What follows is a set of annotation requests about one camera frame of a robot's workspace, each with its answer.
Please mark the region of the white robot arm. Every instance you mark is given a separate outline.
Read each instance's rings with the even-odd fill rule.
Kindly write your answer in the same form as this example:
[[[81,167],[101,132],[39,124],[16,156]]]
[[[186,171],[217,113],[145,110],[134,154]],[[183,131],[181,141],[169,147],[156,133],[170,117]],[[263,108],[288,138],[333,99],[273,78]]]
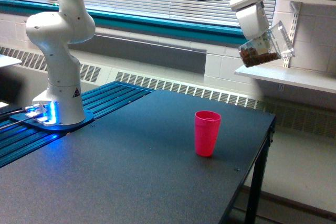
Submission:
[[[229,0],[246,39],[257,38],[269,28],[264,1]],[[80,63],[68,46],[91,39],[96,30],[84,0],[58,2],[59,11],[32,15],[26,23],[27,36],[42,51],[48,71],[47,89],[33,99],[26,115],[46,127],[74,125],[87,118],[82,105]]]

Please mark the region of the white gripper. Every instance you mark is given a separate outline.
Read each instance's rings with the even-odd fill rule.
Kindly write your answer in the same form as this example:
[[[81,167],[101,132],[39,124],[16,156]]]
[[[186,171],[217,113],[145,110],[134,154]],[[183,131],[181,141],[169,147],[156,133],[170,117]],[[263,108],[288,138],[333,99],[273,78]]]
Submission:
[[[245,38],[255,38],[256,47],[266,46],[262,34],[269,29],[269,22],[262,2],[263,0],[230,0],[229,2]]]

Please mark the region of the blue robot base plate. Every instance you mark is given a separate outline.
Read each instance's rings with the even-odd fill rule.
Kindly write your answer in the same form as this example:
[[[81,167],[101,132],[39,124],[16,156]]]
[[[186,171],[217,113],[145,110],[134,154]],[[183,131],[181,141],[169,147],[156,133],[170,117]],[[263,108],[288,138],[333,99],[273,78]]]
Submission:
[[[32,126],[37,129],[42,129],[47,132],[73,132],[91,123],[92,121],[94,121],[94,114],[92,112],[85,109],[84,113],[85,113],[85,119],[80,123],[72,124],[72,125],[58,124],[58,125],[52,125],[52,126],[45,126],[41,123],[38,123],[36,120],[33,120],[33,119],[29,119],[23,122],[23,124]]]

